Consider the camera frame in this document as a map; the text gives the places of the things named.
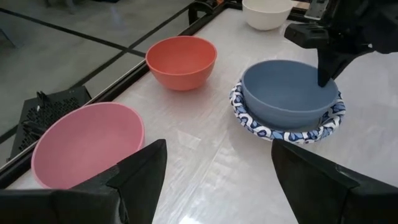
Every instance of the white table surface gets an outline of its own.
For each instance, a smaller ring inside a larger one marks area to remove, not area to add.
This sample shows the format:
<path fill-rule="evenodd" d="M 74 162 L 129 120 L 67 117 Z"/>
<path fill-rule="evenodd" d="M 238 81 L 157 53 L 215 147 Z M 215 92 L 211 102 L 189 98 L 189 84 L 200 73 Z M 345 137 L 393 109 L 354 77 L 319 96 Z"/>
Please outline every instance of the white table surface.
<path fill-rule="evenodd" d="M 203 88 L 177 92 L 147 74 L 115 101 L 137 110 L 146 143 L 167 140 L 165 182 L 154 223 L 297 223 L 277 180 L 271 143 L 236 120 L 229 91 L 250 65 L 290 59 L 317 66 L 316 50 L 259 32 L 241 11 L 227 9 L 197 36 L 218 59 Z M 347 107 L 332 136 L 304 148 L 349 169 L 398 186 L 398 54 L 357 58 L 337 79 Z M 10 189 L 38 188 L 30 171 Z"/>

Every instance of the paper plate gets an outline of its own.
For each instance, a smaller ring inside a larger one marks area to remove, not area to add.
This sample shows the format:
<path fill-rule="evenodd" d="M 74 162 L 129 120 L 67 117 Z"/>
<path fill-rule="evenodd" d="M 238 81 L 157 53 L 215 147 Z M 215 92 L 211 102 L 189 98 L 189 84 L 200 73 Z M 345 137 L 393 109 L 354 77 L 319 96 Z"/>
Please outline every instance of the paper plate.
<path fill-rule="evenodd" d="M 256 136 L 268 141 L 282 139 L 287 142 L 299 144 L 317 142 L 333 134 L 340 126 L 346 113 L 346 107 L 341 98 L 341 93 L 339 92 L 336 103 L 320 118 L 320 125 L 318 128 L 302 132 L 279 131 L 264 126 L 248 113 L 248 108 L 244 102 L 241 80 L 232 89 L 229 100 L 234 108 L 235 116 L 241 125 Z"/>

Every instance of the floor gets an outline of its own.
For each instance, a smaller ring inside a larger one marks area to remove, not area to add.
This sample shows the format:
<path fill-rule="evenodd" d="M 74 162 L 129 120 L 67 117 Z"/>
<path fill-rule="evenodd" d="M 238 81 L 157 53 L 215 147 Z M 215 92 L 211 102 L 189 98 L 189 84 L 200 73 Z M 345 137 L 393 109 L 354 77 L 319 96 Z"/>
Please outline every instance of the floor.
<path fill-rule="evenodd" d="M 76 2 L 74 14 L 63 1 L 50 2 L 52 7 L 45 7 L 43 0 L 0 0 L 0 28 L 16 44 L 0 35 L 0 136 L 17 124 L 24 100 L 35 97 L 36 91 L 66 90 L 95 73 L 84 85 L 91 96 L 97 95 L 141 62 L 144 54 L 140 52 L 184 30 L 187 11 L 141 39 L 192 0 L 120 0 L 116 4 L 84 0 Z M 111 60 L 128 47 L 135 51 Z M 0 142 L 0 166 L 9 157 L 13 139 Z"/>

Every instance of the black mesh container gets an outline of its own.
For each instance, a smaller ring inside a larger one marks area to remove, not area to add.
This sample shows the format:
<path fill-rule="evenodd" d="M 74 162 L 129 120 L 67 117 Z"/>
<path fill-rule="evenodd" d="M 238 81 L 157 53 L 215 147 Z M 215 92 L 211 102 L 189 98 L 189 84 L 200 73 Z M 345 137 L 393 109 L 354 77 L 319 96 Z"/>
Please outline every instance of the black mesh container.
<path fill-rule="evenodd" d="M 38 92 L 36 98 L 25 100 L 9 159 L 38 140 L 62 116 L 83 106 L 90 99 L 86 87 L 80 86 L 50 95 Z"/>

